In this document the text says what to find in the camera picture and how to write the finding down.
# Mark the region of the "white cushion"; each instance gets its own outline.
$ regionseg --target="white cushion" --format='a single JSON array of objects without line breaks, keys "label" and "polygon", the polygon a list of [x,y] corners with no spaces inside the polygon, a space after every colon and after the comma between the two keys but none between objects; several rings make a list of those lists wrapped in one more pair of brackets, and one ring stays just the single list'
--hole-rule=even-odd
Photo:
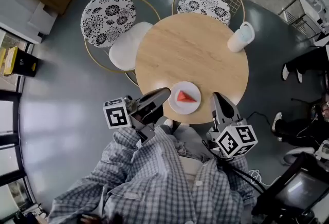
[{"label": "white cushion", "polygon": [[121,34],[109,50],[109,59],[121,70],[133,70],[136,66],[138,46],[152,24],[140,22]]}]

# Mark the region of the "screen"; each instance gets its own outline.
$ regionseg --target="screen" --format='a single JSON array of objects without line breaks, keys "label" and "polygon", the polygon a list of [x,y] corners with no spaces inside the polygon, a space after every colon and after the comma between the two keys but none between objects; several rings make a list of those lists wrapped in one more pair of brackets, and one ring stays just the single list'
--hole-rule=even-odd
[{"label": "screen", "polygon": [[276,195],[276,199],[287,206],[306,210],[328,188],[329,184],[300,171],[290,180],[289,184]]}]

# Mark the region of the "floral cushion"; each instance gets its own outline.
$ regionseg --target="floral cushion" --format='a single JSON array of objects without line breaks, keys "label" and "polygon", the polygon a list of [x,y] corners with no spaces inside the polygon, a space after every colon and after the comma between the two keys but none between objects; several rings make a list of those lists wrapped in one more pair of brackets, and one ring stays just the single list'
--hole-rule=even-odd
[{"label": "floral cushion", "polygon": [[180,0],[177,13],[199,13],[213,17],[227,26],[230,24],[230,7],[225,0]]},{"label": "floral cushion", "polygon": [[85,39],[96,47],[110,47],[136,19],[132,0],[92,0],[81,17]]}]

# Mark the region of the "black pants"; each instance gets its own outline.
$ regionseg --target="black pants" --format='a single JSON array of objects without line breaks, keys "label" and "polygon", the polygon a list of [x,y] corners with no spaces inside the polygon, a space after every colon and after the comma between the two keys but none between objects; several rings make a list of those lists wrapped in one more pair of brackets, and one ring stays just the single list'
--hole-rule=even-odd
[{"label": "black pants", "polygon": [[325,47],[314,49],[286,63],[288,71],[298,70],[304,74],[307,70],[328,70],[329,60]]},{"label": "black pants", "polygon": [[276,133],[282,137],[282,142],[300,147],[313,147],[317,150],[319,145],[329,138],[329,123],[322,120],[311,122],[309,119],[297,119],[291,122],[279,120],[276,122]]}]

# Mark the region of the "white plate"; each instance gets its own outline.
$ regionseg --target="white plate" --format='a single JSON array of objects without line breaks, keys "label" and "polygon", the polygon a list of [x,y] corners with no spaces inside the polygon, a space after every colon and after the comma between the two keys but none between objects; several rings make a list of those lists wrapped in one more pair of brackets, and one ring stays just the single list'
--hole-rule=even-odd
[{"label": "white plate", "polygon": [[[196,111],[201,102],[201,93],[191,82],[179,82],[176,83],[171,89],[171,94],[169,96],[168,102],[170,107],[180,115],[188,115]],[[179,91],[186,92],[189,96],[193,97],[196,102],[194,103],[187,103],[187,102],[180,102],[177,101],[177,96]]]}]

